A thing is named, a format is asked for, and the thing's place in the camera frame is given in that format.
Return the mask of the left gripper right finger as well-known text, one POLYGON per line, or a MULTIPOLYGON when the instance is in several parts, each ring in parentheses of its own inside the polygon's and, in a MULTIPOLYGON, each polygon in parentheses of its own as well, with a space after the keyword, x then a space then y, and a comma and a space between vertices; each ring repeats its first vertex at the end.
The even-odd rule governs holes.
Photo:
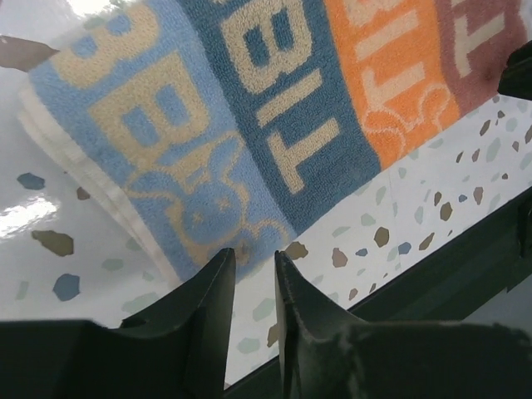
POLYGON ((285 398, 528 398, 531 339, 499 324, 368 322, 274 255, 285 398))

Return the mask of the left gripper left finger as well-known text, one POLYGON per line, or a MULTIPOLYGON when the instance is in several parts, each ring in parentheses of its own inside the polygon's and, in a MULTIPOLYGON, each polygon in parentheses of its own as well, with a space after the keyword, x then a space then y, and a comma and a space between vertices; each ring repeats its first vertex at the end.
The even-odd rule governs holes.
POLYGON ((74 319, 2 323, 2 397, 221 398, 235 271, 234 251, 222 249, 118 328, 74 319))

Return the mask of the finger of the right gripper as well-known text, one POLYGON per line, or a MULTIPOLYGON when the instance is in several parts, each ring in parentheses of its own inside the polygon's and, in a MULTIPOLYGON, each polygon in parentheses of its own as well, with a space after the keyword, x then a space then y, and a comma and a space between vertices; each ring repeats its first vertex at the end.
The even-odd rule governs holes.
POLYGON ((497 92, 522 100, 532 99, 532 41, 510 54, 500 76, 497 92))

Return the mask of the white orange patterned towel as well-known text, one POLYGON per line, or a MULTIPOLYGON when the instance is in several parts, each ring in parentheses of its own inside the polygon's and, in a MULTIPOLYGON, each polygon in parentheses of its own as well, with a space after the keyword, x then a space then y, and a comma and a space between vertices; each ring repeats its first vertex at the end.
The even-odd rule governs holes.
POLYGON ((141 1, 29 72, 28 134, 184 282, 244 276, 488 101, 521 1, 141 1))

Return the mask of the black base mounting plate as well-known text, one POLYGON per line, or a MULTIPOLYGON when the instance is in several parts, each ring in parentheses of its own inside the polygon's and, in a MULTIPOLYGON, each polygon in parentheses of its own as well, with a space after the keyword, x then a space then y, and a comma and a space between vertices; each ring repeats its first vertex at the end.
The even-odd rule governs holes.
MULTIPOLYGON (((531 274, 531 195, 513 199, 347 311, 368 322, 462 322, 531 274)), ((279 355, 228 398, 285 398, 279 355)))

